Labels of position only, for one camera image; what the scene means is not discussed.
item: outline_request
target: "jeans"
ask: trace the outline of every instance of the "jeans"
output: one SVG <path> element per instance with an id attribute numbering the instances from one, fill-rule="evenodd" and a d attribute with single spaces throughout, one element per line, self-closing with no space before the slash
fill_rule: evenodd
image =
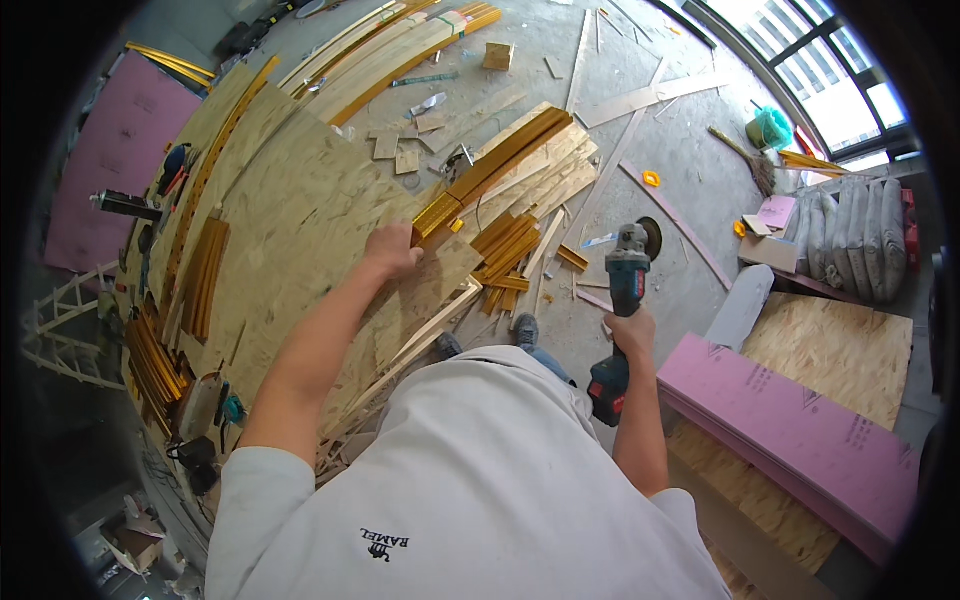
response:
<path id="1" fill-rule="evenodd" d="M 539 346 L 534 346 L 533 344 L 520 344 L 520 349 L 524 350 L 527 354 L 530 354 L 537 359 L 537 362 L 544 365 L 547 369 L 552 371 L 557 375 L 561 381 L 569 383 L 573 387 L 577 387 L 577 384 L 573 379 L 570 379 L 570 376 L 566 374 L 564 368 L 560 366 L 560 363 L 557 362 L 557 359 Z"/>

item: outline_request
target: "cardboard box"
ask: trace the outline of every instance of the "cardboard box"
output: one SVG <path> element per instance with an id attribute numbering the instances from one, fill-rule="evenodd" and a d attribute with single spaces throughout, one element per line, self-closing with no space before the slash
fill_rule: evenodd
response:
<path id="1" fill-rule="evenodd" d="M 744 262 L 770 265 L 787 273 L 797 271 L 797 245 L 776 237 L 757 237 L 748 232 L 740 242 L 739 257 Z"/>
<path id="2" fill-rule="evenodd" d="M 146 571 L 163 554 L 163 540 L 131 531 L 124 526 L 109 531 L 101 528 L 107 546 L 117 562 L 137 575 Z"/>

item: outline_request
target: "window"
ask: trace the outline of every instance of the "window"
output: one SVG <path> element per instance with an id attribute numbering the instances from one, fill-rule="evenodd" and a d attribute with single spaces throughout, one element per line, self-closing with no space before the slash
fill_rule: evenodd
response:
<path id="1" fill-rule="evenodd" d="M 906 123 L 906 116 L 901 108 L 900 100 L 894 94 L 894 89 L 889 84 L 874 85 L 867 90 L 870 100 L 874 103 L 880 120 L 883 121 L 883 127 L 890 129 Z"/>
<path id="2" fill-rule="evenodd" d="M 877 149 L 911 150 L 904 144 L 909 130 L 899 127 L 909 119 L 896 90 L 828 0 L 694 4 L 708 4 L 780 76 L 816 126 L 831 160 L 874 156 Z"/>

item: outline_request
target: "bucket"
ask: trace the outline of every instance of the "bucket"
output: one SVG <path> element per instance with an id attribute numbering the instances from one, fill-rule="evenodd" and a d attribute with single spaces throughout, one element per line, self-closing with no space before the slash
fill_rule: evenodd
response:
<path id="1" fill-rule="evenodd" d="M 760 125 L 756 122 L 756 119 L 747 123 L 747 139 L 758 150 L 764 150 L 768 146 L 763 139 L 763 132 L 760 130 Z"/>

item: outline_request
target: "pink insulation board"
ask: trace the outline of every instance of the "pink insulation board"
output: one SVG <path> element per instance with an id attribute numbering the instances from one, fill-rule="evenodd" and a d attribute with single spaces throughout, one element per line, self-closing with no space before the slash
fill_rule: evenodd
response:
<path id="1" fill-rule="evenodd" d="M 916 499 L 920 455 L 910 444 L 693 334 L 658 379 L 664 401 L 882 564 Z"/>
<path id="2" fill-rule="evenodd" d="M 103 212 L 104 189 L 142 196 L 201 99 L 129 51 L 100 93 L 54 194 L 43 260 L 77 272 L 117 259 L 133 217 Z"/>

